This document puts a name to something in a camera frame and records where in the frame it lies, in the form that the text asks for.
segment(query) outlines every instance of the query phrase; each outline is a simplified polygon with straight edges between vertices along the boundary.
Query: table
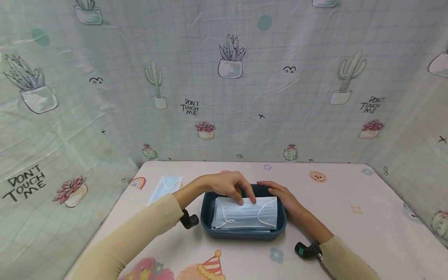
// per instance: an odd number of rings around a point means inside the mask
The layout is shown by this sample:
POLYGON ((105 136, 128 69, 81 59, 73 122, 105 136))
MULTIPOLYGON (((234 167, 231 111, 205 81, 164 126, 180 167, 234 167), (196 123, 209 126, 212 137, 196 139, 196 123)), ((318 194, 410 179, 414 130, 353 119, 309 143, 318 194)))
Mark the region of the table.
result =
MULTIPOLYGON (((142 210, 161 176, 183 177, 186 185, 200 175, 223 170, 238 170, 249 183, 275 181, 288 187, 383 280, 447 279, 448 250, 364 164, 148 161, 86 250, 142 210)), ((201 204, 202 196, 187 207, 190 215, 200 216, 201 204)), ((121 277, 139 263, 155 273, 151 278, 155 280, 223 279, 202 276, 198 264, 209 272, 221 270, 227 280, 332 279, 319 261, 303 261, 295 254, 294 246, 299 241, 308 246, 313 240, 291 223, 274 241, 216 240, 201 224, 187 230, 178 223, 149 244, 121 277)))

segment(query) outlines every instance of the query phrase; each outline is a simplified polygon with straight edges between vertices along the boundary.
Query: black clip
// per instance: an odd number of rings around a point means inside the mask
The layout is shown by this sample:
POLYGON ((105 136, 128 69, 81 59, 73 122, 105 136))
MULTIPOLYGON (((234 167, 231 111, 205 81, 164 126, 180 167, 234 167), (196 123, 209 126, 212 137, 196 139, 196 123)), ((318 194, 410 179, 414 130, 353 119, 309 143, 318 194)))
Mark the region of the black clip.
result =
POLYGON ((309 247, 306 247, 302 242, 296 244, 294 248, 296 253, 303 259, 318 257, 322 259, 322 251, 320 250, 319 243, 315 241, 309 247))
POLYGON ((198 216, 196 215, 190 216, 186 209, 184 209, 182 212, 184 212, 184 215, 181 217, 181 223, 182 225, 184 225, 184 228, 190 229, 195 225, 199 224, 198 216))

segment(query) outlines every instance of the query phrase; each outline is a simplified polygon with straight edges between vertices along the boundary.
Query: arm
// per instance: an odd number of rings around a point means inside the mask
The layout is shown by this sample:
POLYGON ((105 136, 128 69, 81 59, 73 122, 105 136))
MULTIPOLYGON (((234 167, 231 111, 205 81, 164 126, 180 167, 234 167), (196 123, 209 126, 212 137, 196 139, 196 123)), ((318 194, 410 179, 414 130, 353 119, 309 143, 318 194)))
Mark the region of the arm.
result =
POLYGON ((306 210, 285 187, 272 181, 259 181, 269 192, 279 197, 292 216, 320 244, 322 264, 337 280, 380 280, 375 271, 356 255, 342 240, 306 210))
POLYGON ((93 246, 80 260, 73 280, 117 279, 154 238, 174 227, 193 200, 206 191, 232 197, 241 203, 241 186, 252 202, 255 195, 250 184, 239 172, 204 175, 174 194, 165 195, 146 207, 93 246))

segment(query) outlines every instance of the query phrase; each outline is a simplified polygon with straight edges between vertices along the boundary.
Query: teal dot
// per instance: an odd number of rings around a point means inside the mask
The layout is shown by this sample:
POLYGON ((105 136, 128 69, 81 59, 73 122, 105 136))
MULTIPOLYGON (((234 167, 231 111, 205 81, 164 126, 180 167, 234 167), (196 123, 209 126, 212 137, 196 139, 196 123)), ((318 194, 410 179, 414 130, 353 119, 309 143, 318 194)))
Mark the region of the teal dot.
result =
POLYGON ((45 31, 40 30, 39 28, 34 28, 33 30, 31 30, 31 37, 42 47, 46 47, 50 44, 50 38, 48 37, 48 34, 45 31))
POLYGON ((262 15, 258 19, 258 28, 261 31, 266 31, 271 27, 272 24, 272 17, 270 15, 262 15))

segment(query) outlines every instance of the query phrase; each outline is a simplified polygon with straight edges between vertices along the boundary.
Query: left hand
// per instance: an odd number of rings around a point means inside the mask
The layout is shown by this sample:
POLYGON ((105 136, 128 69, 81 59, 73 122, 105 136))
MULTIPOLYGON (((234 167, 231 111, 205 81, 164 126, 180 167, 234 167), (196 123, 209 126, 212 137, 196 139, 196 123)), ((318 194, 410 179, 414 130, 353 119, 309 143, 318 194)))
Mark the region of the left hand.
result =
POLYGON ((210 174, 200 177, 207 191, 212 191, 220 195, 233 198, 239 205, 243 205, 241 187, 252 203, 256 203, 254 190, 249 182, 238 171, 222 172, 220 174, 210 174))

